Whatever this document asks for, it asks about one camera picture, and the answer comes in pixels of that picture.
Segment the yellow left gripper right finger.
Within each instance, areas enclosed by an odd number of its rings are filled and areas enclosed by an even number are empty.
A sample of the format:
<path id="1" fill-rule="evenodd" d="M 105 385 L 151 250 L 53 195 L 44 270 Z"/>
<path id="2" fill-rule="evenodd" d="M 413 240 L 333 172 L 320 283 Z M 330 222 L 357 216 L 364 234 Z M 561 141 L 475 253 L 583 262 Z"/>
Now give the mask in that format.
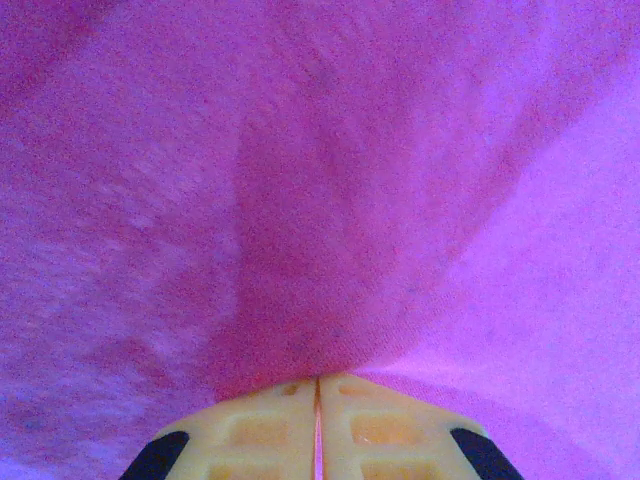
<path id="1" fill-rule="evenodd" d="M 325 479 L 520 479 L 473 420 L 353 375 L 318 379 Z"/>

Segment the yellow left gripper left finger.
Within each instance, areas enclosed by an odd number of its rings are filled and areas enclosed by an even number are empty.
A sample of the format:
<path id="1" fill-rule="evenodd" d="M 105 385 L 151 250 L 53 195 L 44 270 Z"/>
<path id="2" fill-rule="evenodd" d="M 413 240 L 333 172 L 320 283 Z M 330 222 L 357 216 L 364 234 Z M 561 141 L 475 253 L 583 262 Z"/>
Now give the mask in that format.
<path id="1" fill-rule="evenodd" d="M 161 429 L 123 479 L 312 479 L 315 379 L 217 403 Z"/>

